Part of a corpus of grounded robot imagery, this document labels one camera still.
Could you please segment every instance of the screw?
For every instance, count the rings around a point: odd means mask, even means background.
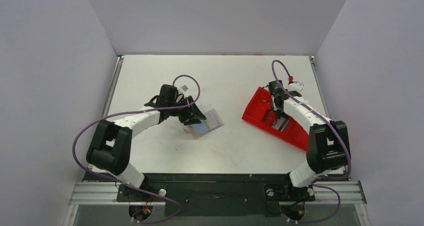
[[[272,197],[272,196],[274,196],[274,190],[272,188],[268,188],[267,191],[266,191],[266,194],[269,197]]]

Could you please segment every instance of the red object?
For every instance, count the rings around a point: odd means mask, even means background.
[[[308,148],[309,136],[292,117],[288,118],[288,123],[283,131],[279,131],[270,125],[270,123],[275,121],[274,113],[271,112],[271,114],[267,117],[271,103],[265,101],[270,100],[271,96],[268,90],[259,87],[247,105],[243,117],[241,118],[244,121],[306,151]]]

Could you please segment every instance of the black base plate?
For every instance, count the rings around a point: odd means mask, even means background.
[[[285,174],[146,174],[149,191],[167,191],[166,196],[183,205],[180,216],[245,216],[263,214],[280,216],[280,201],[293,201],[279,187],[289,182]],[[274,196],[266,190],[273,188]],[[120,186],[116,200],[146,201],[149,195]],[[152,201],[164,201],[154,197]],[[165,215],[178,210],[166,201]]]

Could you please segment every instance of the white table surface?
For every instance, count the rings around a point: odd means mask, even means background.
[[[193,139],[177,118],[169,118],[132,140],[130,162],[141,172],[156,173],[287,173],[296,169],[306,159],[304,151],[242,120],[256,89],[274,80],[274,59],[305,84],[302,95],[325,115],[307,56],[125,55],[109,114],[141,108],[159,94],[162,84],[188,74],[200,84],[199,102],[211,104],[225,124]],[[276,71],[286,85],[283,68],[276,65]],[[196,86],[188,78],[180,78],[176,86],[184,84]]]

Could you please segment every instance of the glass panel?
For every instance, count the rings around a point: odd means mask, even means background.
[[[164,205],[156,205],[154,213],[147,220],[157,220],[163,217]],[[334,204],[311,204],[306,205],[306,215],[303,220],[323,218],[335,209]],[[130,223],[128,205],[80,205],[76,214],[74,226],[134,226]],[[264,217],[263,215],[249,216],[177,216],[171,218],[160,225],[286,225],[284,217]],[[321,223],[311,223],[303,225],[360,225],[358,214],[354,204],[342,204],[340,211],[331,219]]]

